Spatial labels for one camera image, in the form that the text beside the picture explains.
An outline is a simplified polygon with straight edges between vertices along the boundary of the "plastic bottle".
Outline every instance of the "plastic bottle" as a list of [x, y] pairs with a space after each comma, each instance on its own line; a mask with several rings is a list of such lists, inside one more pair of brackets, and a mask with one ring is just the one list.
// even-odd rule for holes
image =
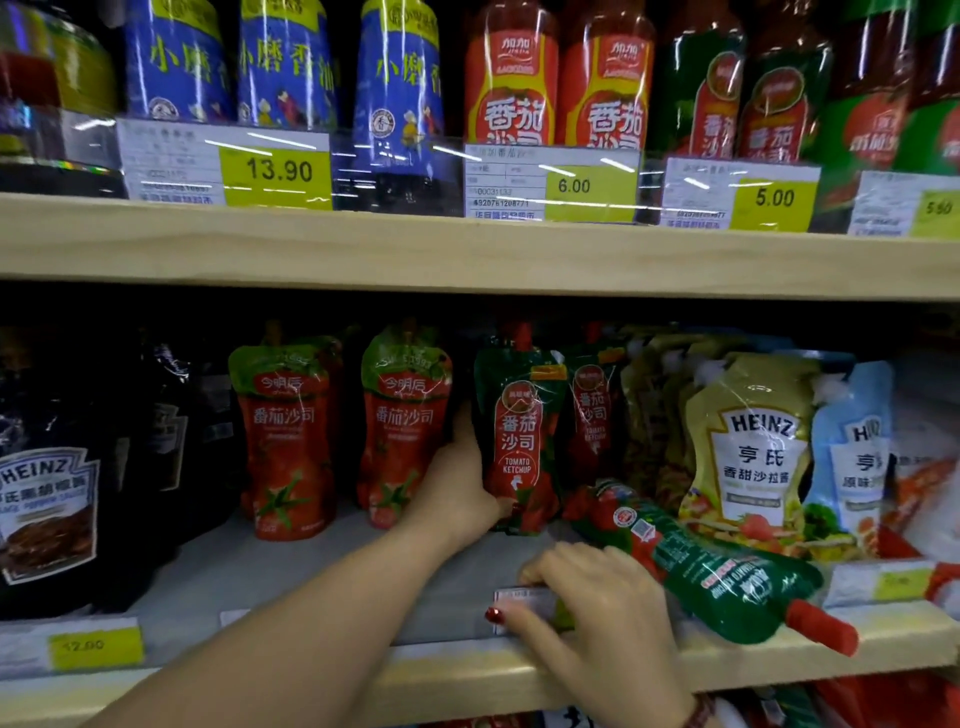
[[890, 169], [897, 155], [913, 78], [916, 7], [917, 0], [843, 5], [828, 102], [809, 155], [823, 165], [816, 214], [830, 213], [836, 227], [845, 227], [840, 219], [853, 207], [860, 172]]
[[207, 0], [128, 0], [127, 104], [171, 121], [234, 117], [217, 12]]
[[354, 173], [372, 174], [380, 212], [443, 214], [455, 165], [431, 144], [444, 135], [437, 16], [424, 0], [367, 0], [360, 24]]
[[810, 24], [815, 4], [778, 0], [765, 14], [763, 30], [751, 39], [740, 157], [795, 162], [816, 135], [833, 48]]
[[537, 0], [491, 0], [467, 49], [467, 141], [553, 144], [560, 30]]
[[920, 9], [917, 80], [894, 169], [960, 174], [960, 0]]
[[730, 159], [746, 38], [727, 0], [681, 0], [660, 34], [650, 139], [654, 154]]
[[319, 0], [240, 6], [238, 116], [255, 127], [332, 131], [333, 58]]
[[593, 0], [574, 21], [561, 65], [559, 143], [643, 150], [657, 36], [645, 5]]

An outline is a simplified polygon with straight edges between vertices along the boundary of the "yellow price label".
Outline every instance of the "yellow price label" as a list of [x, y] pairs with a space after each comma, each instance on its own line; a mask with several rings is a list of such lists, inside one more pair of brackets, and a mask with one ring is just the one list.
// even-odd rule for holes
[[329, 152], [221, 147], [220, 172], [229, 207], [333, 209]]
[[47, 648], [57, 672], [131, 667], [141, 665], [144, 659], [139, 627], [51, 635]]
[[636, 170], [598, 164], [564, 166], [547, 172], [543, 219], [565, 223], [632, 223], [636, 212]]
[[730, 229], [806, 232], [816, 198], [816, 182], [741, 180], [733, 198]]
[[960, 189], [927, 190], [921, 195], [910, 234], [960, 239]]
[[910, 569], [904, 571], [881, 571], [874, 589], [875, 601], [910, 601], [923, 599], [933, 569]]

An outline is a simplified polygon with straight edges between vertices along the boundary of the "blue bottle label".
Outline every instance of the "blue bottle label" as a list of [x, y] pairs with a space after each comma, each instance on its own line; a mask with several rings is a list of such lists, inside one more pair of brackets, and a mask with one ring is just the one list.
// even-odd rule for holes
[[217, 12], [207, 0], [128, 0], [126, 32], [131, 115], [233, 118]]
[[241, 122], [336, 128], [333, 60], [319, 0], [243, 0], [238, 65]]
[[421, 0], [367, 0], [360, 22], [357, 164], [452, 180], [453, 157], [431, 146], [444, 135], [437, 16]]

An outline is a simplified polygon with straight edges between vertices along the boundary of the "supermarket shelf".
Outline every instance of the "supermarket shelf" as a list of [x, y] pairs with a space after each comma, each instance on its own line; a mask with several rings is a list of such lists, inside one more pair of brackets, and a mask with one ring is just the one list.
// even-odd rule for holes
[[0, 278], [608, 296], [960, 299], [960, 245], [0, 195]]

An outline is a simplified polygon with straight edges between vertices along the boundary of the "condiment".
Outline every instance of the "condiment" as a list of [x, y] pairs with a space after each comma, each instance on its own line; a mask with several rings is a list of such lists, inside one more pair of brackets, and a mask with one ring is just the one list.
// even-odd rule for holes
[[810, 24], [814, 5], [815, 0], [778, 0], [751, 39], [740, 157], [792, 163], [816, 136], [833, 48]]
[[642, 151], [656, 38], [644, 5], [593, 0], [576, 19], [561, 65], [560, 143]]
[[553, 144], [559, 28], [537, 0], [491, 0], [467, 49], [467, 141]]
[[727, 0], [681, 0], [660, 34], [650, 152], [732, 158], [745, 51]]
[[847, 0], [828, 102], [810, 159], [823, 165], [816, 212], [853, 206], [860, 172], [890, 169], [913, 78], [916, 0]]
[[917, 80], [894, 169], [960, 174], [960, 0], [920, 8]]

